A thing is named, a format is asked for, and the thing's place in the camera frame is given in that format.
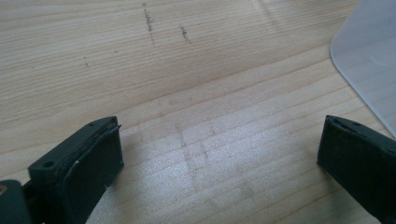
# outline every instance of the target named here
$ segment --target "tabletop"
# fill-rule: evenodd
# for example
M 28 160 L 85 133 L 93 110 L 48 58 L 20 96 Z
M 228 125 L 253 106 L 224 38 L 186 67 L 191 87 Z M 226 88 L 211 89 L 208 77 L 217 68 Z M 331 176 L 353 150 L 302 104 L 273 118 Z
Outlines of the tabletop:
M 317 166 L 325 116 L 387 136 L 334 68 L 357 0 L 2 0 L 0 178 L 117 116 L 88 223 L 377 223 Z

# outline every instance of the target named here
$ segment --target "wooden surface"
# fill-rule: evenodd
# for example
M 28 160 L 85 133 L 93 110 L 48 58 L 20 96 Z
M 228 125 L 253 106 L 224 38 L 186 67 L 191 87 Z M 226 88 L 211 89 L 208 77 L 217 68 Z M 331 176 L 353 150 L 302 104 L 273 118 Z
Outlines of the wooden surface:
M 332 65 L 356 0 L 0 1 L 0 178 L 116 115 L 88 223 L 376 223 L 316 165 L 325 115 L 388 132 Z

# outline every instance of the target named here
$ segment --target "wooden table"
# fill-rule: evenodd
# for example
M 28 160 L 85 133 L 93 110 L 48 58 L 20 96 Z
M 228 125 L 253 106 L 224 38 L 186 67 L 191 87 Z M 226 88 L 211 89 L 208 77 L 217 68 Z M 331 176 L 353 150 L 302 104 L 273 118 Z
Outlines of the wooden table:
M 116 115 L 88 223 L 376 223 L 316 165 L 327 114 L 389 133 L 334 68 L 357 0 L 3 0 L 0 178 Z

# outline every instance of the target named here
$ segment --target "light wood grain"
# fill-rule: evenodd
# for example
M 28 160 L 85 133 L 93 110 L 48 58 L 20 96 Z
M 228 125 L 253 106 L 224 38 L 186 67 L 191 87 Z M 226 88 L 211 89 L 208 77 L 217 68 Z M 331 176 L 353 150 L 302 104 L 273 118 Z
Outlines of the light wood grain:
M 376 223 L 316 165 L 325 115 L 389 133 L 332 65 L 356 0 L 0 1 L 0 178 L 116 115 L 88 223 Z

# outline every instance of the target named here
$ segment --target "black plastic part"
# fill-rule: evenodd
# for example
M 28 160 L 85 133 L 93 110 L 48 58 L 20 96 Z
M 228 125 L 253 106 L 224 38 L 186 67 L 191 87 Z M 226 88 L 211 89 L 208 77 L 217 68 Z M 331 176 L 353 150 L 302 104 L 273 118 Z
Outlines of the black plastic part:
M 85 223 L 123 166 L 119 128 L 116 117 L 91 122 L 29 166 L 23 187 L 0 182 L 0 223 Z
M 327 116 L 318 164 L 382 223 L 396 223 L 396 142 L 357 122 Z
M 0 223 L 31 224 L 20 182 L 0 181 Z

